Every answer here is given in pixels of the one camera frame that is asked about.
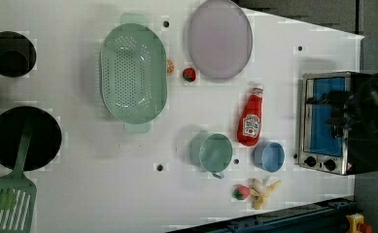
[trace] black pan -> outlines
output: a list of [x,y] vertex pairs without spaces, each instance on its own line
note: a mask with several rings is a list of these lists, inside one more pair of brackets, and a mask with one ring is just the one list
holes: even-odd
[[32,171],[49,164],[61,146],[61,129],[47,112],[34,107],[17,107],[0,116],[0,163],[14,169],[24,121],[30,116],[33,122],[30,148],[24,171]]

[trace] small blue cup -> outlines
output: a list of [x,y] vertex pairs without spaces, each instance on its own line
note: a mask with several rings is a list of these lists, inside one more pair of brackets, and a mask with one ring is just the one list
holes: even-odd
[[278,143],[262,141],[254,152],[255,165],[267,172],[279,171],[285,161],[285,151]]

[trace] screw hole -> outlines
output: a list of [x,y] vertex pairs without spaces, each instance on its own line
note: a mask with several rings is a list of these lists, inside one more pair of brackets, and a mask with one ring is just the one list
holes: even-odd
[[157,166],[158,172],[161,172],[163,169],[164,169],[163,165],[160,164],[160,165]]

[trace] white table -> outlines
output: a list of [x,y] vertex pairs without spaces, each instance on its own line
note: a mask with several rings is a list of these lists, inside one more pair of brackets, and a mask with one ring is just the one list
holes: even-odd
[[[361,37],[244,10],[254,33],[245,70],[226,83],[201,74],[187,83],[180,78],[192,65],[184,35],[202,2],[0,0],[0,31],[21,32],[38,52],[27,77],[0,76],[0,114],[35,106],[63,130],[58,157],[27,173],[38,187],[32,232],[165,232],[354,194],[354,177],[302,169],[292,156],[302,74],[358,71]],[[168,78],[166,107],[144,135],[126,134],[99,95],[100,45],[125,12],[148,17],[177,69]],[[260,211],[231,197],[233,185],[270,176],[253,165],[253,148],[235,140],[252,82],[264,85],[261,137],[281,143],[287,156],[273,175],[283,183]],[[189,141],[202,129],[227,135],[240,160],[223,180],[189,164]],[[0,165],[0,175],[7,172]]]

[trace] black pot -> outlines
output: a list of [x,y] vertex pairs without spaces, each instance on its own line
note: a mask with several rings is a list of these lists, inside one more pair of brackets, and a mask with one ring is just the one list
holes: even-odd
[[37,60],[33,44],[16,32],[0,32],[0,75],[15,78],[30,72]]
[[33,131],[24,171],[49,164],[61,146],[61,129],[47,112],[34,107],[17,107],[0,116],[0,163],[10,169],[16,165],[19,141],[25,121],[33,120]]

